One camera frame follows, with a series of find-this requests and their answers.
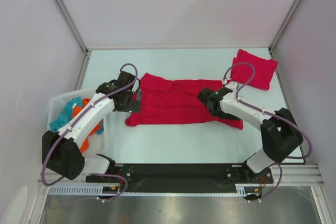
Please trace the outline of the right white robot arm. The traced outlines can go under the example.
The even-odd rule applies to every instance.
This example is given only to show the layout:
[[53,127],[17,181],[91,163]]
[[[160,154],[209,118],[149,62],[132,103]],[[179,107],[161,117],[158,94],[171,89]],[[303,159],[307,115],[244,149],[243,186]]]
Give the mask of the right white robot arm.
[[243,120],[261,133],[262,148],[244,161],[243,179],[254,183],[261,172],[273,163],[281,163],[303,142],[296,122],[288,109],[268,112],[248,105],[237,94],[239,83],[230,82],[214,91],[203,88],[197,98],[212,116]]

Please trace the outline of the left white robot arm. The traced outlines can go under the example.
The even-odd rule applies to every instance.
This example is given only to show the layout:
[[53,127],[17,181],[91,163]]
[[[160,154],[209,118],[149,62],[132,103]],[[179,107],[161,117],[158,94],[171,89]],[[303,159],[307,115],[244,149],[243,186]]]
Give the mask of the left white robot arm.
[[113,111],[139,112],[140,101],[134,100],[133,87],[140,80],[137,74],[120,71],[118,78],[104,82],[95,91],[88,104],[57,131],[48,130],[42,136],[41,180],[49,169],[61,178],[73,180],[80,175],[98,175],[103,181],[115,178],[112,159],[96,153],[85,154],[80,148],[92,130]]

